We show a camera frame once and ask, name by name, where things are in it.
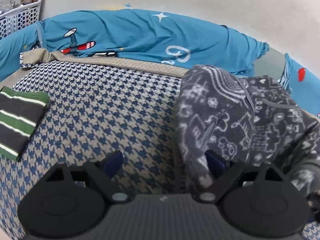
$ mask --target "folded striped shirt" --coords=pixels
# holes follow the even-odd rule
[[[44,92],[0,90],[0,154],[17,161],[49,101]]]

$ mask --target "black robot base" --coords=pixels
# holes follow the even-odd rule
[[[205,192],[133,200],[105,170],[54,165],[18,206],[25,240],[303,239],[307,200],[272,164],[237,162]]]

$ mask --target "blue blanket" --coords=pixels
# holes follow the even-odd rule
[[[298,106],[320,117],[320,80],[288,53],[285,54],[283,75],[278,81]]]
[[[49,51],[78,57],[116,52],[184,68],[211,64],[246,76],[254,75],[253,61],[269,50],[268,44],[226,26],[139,9],[75,11],[38,25]]]
[[[0,40],[0,81],[20,68],[20,53],[32,49],[37,40],[37,25],[35,24]]]

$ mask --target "white star print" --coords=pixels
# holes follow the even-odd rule
[[[161,22],[162,18],[169,17],[168,15],[164,15],[163,12],[159,14],[153,14],[152,16],[157,16],[159,18],[159,23]]]

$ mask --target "houndstooth mattress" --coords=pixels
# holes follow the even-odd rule
[[[81,165],[120,149],[115,176],[131,194],[174,191],[174,109],[180,78],[102,65],[52,61],[13,86],[45,91],[51,105],[19,162],[0,156],[0,227],[12,239],[23,229],[17,206],[56,162]],[[320,239],[318,223],[303,236]]]

